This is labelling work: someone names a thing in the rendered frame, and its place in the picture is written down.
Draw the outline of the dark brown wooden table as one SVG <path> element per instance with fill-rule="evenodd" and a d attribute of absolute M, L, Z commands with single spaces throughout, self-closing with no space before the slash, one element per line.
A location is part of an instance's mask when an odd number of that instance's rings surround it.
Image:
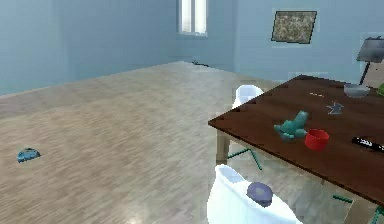
<path fill-rule="evenodd" d="M 217 130 L 216 162 L 227 162 L 230 141 L 260 149 L 355 194 L 345 224 L 368 224 L 376 207 L 384 207 L 384 153 L 354 145 L 351 139 L 365 137 L 384 145 L 384 97 L 371 90 L 363 98 L 350 98 L 343 86 L 300 75 L 210 120 Z M 334 102 L 343 105 L 340 115 L 328 114 L 327 106 Z M 301 110 L 309 113 L 307 128 L 329 134 L 324 150 L 310 150 L 301 139 L 285 142 L 274 130 Z"/>

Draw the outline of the teal toy figure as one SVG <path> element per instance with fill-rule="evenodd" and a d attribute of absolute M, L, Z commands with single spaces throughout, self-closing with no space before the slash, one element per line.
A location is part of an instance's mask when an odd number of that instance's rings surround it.
<path fill-rule="evenodd" d="M 285 120 L 283 124 L 275 125 L 274 130 L 283 141 L 304 138 L 307 135 L 307 131 L 304 129 L 307 119 L 308 113 L 299 111 L 293 120 Z"/>

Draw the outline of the white chair with green legs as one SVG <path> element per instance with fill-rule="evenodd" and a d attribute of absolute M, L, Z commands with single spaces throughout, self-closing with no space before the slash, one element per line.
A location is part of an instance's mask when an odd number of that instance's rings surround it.
<path fill-rule="evenodd" d="M 251 183 L 230 166 L 217 165 L 207 201 L 209 224 L 303 224 L 274 193 L 268 207 L 254 202 L 246 195 Z"/>
<path fill-rule="evenodd" d="M 253 99 L 255 97 L 260 96 L 263 93 L 264 93 L 264 91 L 255 85 L 241 85 L 235 91 L 235 100 L 232 104 L 232 108 L 237 108 L 240 105 L 250 101 L 251 99 Z M 256 153 L 252 149 L 249 149 L 249 148 L 245 148 L 241 151 L 230 154 L 228 156 L 228 159 L 234 158 L 234 157 L 239 156 L 239 155 L 246 153 L 246 152 L 249 152 L 251 154 L 251 156 L 252 156 L 253 160 L 255 161 L 258 169 L 262 170 L 262 166 L 261 166 L 261 164 L 260 164 L 260 162 L 256 156 Z"/>

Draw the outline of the red cup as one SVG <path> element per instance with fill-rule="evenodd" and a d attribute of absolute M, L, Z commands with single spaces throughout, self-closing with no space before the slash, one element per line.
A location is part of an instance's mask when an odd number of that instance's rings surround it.
<path fill-rule="evenodd" d="M 311 150 L 321 151 L 329 141 L 329 135 L 324 130 L 310 129 L 305 136 L 304 144 Z"/>

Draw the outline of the framed brown picture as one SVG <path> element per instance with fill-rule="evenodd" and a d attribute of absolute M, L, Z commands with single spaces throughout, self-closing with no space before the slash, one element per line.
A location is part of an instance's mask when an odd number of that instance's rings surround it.
<path fill-rule="evenodd" d="M 316 11 L 276 11 L 271 40 L 309 44 L 316 17 Z"/>

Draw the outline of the blue cloth on floor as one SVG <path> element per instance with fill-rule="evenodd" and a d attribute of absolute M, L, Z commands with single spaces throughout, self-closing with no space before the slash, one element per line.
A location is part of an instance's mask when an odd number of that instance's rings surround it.
<path fill-rule="evenodd" d="M 41 156 L 41 154 L 38 150 L 33 149 L 33 148 L 25 148 L 18 153 L 17 161 L 19 163 L 21 163 L 21 162 L 25 162 L 28 160 L 38 158 L 40 156 Z"/>

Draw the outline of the small blue-grey star shape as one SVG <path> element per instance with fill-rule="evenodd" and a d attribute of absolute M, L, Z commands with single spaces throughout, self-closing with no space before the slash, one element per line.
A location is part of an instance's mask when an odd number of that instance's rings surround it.
<path fill-rule="evenodd" d="M 340 115 L 342 113 L 343 105 L 337 102 L 334 102 L 332 105 L 328 105 L 329 115 Z"/>

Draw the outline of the black remote control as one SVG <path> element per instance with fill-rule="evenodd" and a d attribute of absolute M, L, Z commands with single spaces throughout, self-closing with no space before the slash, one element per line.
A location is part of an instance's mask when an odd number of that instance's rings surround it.
<path fill-rule="evenodd" d="M 382 145 L 380 145 L 378 143 L 371 142 L 369 140 L 366 140 L 366 139 L 363 139 L 363 138 L 360 138 L 360 137 L 353 137 L 351 142 L 353 144 L 357 144 L 359 146 L 362 146 L 362 147 L 365 147 L 365 148 L 369 148 L 369 149 L 377 151 L 377 152 L 383 152 L 384 153 L 384 146 L 382 146 Z"/>

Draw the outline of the grey bowl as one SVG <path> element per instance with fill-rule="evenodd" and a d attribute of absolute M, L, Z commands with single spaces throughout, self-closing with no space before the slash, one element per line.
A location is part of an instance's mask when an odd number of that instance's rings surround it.
<path fill-rule="evenodd" d="M 345 84 L 344 93 L 351 98 L 362 98 L 370 92 L 370 88 L 359 84 Z"/>

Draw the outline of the purple-grey round cushion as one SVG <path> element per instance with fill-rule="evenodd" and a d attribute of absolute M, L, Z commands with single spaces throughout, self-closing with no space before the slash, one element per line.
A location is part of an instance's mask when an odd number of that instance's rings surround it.
<path fill-rule="evenodd" d="M 272 204 L 273 191 L 264 183 L 252 182 L 247 188 L 246 195 L 262 207 Z"/>

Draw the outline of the white window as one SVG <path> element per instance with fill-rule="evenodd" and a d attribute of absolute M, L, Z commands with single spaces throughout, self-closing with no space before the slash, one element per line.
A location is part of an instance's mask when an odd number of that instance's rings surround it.
<path fill-rule="evenodd" d="M 206 36 L 208 0 L 177 0 L 178 32 L 182 35 Z"/>

